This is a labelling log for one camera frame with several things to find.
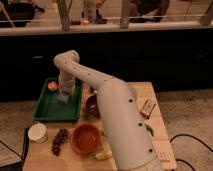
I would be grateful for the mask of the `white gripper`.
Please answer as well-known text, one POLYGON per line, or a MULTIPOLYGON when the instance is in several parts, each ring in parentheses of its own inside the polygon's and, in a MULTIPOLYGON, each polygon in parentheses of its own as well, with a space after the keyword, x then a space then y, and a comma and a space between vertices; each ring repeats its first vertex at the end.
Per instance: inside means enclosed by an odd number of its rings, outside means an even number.
POLYGON ((75 92, 75 77, 65 72, 61 72, 58 76, 59 91, 73 95, 75 92))

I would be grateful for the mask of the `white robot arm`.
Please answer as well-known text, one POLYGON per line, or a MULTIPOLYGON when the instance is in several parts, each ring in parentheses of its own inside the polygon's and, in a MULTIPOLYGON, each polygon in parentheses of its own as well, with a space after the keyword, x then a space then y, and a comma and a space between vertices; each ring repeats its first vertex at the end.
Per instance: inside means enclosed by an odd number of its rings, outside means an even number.
POLYGON ((164 171, 134 91, 125 81, 81 65, 78 60, 78 53, 70 50, 56 55, 54 64, 67 77, 74 76, 97 91, 98 110, 117 169, 164 171))

